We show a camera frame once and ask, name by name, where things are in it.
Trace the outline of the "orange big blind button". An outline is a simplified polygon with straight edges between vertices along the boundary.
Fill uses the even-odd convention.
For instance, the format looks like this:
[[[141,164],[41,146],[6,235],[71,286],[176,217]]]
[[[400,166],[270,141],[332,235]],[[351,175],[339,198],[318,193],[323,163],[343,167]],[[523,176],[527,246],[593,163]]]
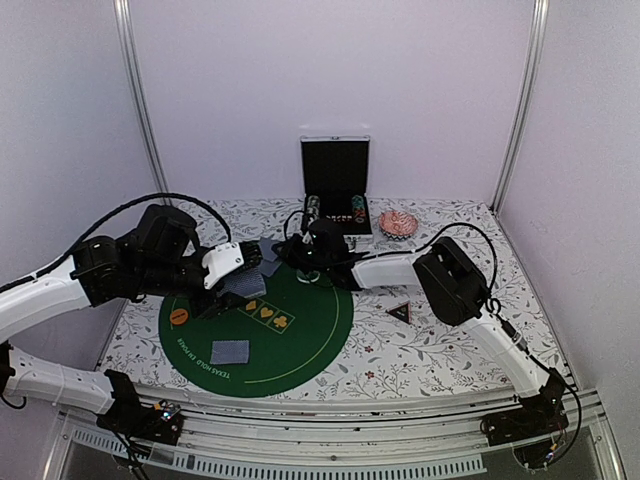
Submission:
[[[184,308],[174,309],[169,316],[172,326],[184,325],[189,320],[189,311]]]

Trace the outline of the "blue playing card deck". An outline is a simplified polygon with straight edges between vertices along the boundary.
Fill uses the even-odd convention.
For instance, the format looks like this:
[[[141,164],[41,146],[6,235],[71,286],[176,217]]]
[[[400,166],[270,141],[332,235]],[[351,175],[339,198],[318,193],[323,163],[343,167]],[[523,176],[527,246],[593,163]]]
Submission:
[[[255,298],[266,294],[266,284],[258,269],[232,273],[223,279],[221,293],[233,293],[243,298]]]

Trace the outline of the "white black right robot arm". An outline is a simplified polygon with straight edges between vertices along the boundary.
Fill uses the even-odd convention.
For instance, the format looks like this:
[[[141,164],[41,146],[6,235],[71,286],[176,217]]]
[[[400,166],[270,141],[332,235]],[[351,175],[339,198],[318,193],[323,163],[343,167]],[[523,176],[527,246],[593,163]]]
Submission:
[[[416,286],[442,323],[460,327],[489,354],[511,381],[520,403],[517,427],[537,436],[552,424],[566,386],[557,370],[530,352],[524,336],[499,315],[479,268],[450,237],[425,252],[365,255],[347,247],[321,247],[296,236],[273,248],[287,265],[327,274],[334,286],[360,291]]]

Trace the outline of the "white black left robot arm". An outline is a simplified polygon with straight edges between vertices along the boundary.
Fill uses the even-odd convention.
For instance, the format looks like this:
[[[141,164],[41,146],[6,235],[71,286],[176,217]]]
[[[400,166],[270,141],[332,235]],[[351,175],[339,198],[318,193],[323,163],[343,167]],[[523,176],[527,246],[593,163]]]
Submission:
[[[238,242],[214,247],[196,263],[204,269],[197,284],[210,293],[227,275],[249,265],[249,254]],[[49,274],[1,294],[1,341],[63,313],[85,309],[90,301],[79,280],[72,257]],[[7,345],[1,354],[1,395],[21,396],[84,409],[96,414],[107,411],[128,434],[148,426],[148,412],[129,396],[114,398],[114,387],[104,373],[79,370],[53,363]]]

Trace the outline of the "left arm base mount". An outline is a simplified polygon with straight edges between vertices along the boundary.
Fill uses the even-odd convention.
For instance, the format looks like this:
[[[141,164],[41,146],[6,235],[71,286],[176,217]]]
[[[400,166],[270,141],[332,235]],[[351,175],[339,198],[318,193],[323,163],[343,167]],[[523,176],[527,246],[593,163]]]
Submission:
[[[129,377],[121,372],[106,370],[112,387],[113,403],[97,416],[96,425],[126,439],[142,439],[176,446],[182,433],[184,416],[181,406],[160,400],[144,406]]]

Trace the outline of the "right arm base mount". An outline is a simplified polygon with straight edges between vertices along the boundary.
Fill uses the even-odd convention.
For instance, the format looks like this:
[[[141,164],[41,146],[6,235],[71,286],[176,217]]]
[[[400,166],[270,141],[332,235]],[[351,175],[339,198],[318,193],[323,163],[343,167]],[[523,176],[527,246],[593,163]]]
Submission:
[[[513,454],[526,469],[547,468],[556,459],[560,441],[569,426],[562,403],[564,391],[563,385],[543,386],[537,395],[519,398],[519,408],[483,416],[480,431],[490,446],[546,435],[543,441],[515,448]]]

